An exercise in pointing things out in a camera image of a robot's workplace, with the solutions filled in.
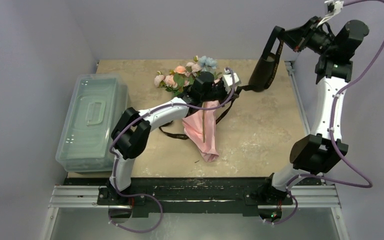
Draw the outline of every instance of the clear plastic container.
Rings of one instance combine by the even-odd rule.
[[[128,87],[120,75],[80,75],[55,159],[67,172],[111,171],[111,132],[129,104]]]

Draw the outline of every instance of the blue flower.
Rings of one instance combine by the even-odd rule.
[[[203,72],[206,72],[208,68],[217,68],[217,61],[211,57],[202,56],[198,59],[198,63],[202,67]]]
[[[207,56],[202,56],[198,59],[198,63],[201,67],[205,66],[205,62],[207,61]]]
[[[217,68],[217,61],[212,59],[211,57],[208,57],[206,60],[205,60],[205,65],[207,67],[211,67],[212,69],[216,69]]]

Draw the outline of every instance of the white backdrop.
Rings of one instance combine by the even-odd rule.
[[[37,240],[64,169],[74,82],[94,59],[63,0],[0,0],[0,240]]]
[[[258,59],[275,25],[324,12],[323,0],[66,1],[97,59]]]
[[[365,22],[370,29],[352,58],[354,80],[372,60],[384,38],[384,5],[372,1],[347,6],[330,24],[337,33],[352,19]],[[295,77],[311,126],[317,105],[314,67],[318,57],[306,49],[295,62]],[[374,184],[371,189],[336,185],[348,232],[352,240],[384,239],[384,51],[361,82],[347,90],[341,126],[343,142],[349,144],[347,158]],[[364,183],[342,162],[330,175],[335,179]]]

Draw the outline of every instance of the beige tabletop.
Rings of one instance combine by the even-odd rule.
[[[171,93],[154,86],[156,71],[168,73],[186,60],[101,60],[96,73],[119,73],[128,85],[132,107],[143,110],[169,101]],[[218,60],[248,83],[256,60]],[[218,109],[219,115],[224,108]],[[183,133],[181,120],[166,127]],[[289,163],[293,144],[305,135],[299,107],[285,64],[279,64],[271,87],[243,91],[216,126],[214,162],[205,162],[189,140],[173,139],[158,129],[151,132],[145,151],[135,160],[132,177],[267,177]],[[74,177],[108,177],[110,173],[70,172]]]

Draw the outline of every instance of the pink fabric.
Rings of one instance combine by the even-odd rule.
[[[205,102],[202,107],[212,108],[219,105],[219,101]],[[198,147],[206,162],[213,162],[219,157],[216,150],[216,110],[199,110],[194,114],[183,118],[184,134],[186,134]]]

